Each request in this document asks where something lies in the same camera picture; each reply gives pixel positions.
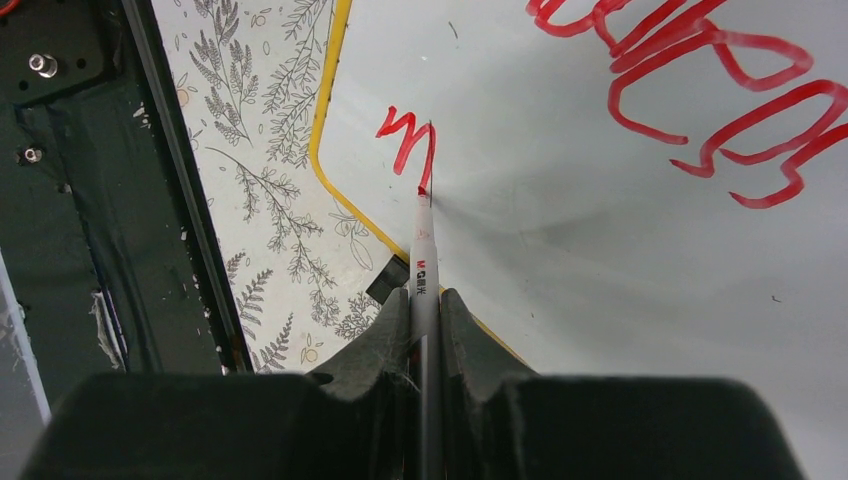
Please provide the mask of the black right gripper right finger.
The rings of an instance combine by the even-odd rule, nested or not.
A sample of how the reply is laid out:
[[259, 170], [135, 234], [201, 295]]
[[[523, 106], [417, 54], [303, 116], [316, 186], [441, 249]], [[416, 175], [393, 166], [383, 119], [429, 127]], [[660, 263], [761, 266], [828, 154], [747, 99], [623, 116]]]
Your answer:
[[451, 479], [799, 479], [766, 403], [728, 379], [542, 375], [441, 297]]

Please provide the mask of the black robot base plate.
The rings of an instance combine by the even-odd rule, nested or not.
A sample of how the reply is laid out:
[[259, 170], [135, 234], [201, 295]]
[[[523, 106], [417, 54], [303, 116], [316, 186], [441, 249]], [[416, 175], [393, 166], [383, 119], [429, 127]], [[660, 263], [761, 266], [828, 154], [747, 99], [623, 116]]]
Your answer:
[[1, 255], [49, 404], [251, 370], [151, 2], [2, 3]]

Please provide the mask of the red capped whiteboard marker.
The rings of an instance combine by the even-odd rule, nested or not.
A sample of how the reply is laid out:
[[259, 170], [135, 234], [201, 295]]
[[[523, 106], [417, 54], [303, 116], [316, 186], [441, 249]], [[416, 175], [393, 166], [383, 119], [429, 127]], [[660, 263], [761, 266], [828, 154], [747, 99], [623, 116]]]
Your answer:
[[417, 189], [417, 210], [410, 250], [409, 304], [411, 376], [418, 388], [412, 447], [417, 479], [442, 479], [440, 294], [432, 198]]

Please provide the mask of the yellow framed whiteboard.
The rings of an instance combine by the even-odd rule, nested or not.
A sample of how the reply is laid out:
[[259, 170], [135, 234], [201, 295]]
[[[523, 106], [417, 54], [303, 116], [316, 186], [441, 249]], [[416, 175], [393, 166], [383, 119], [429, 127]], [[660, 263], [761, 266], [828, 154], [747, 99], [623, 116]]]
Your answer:
[[847, 475], [843, 1], [342, 1], [314, 164], [533, 368], [756, 389]]

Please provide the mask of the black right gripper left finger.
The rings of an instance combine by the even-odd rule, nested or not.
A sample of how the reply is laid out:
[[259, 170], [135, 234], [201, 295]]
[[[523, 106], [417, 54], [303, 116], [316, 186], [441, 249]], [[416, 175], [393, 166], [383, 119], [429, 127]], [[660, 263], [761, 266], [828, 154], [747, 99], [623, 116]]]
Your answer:
[[312, 371], [100, 374], [60, 403], [25, 479], [412, 479], [407, 291]]

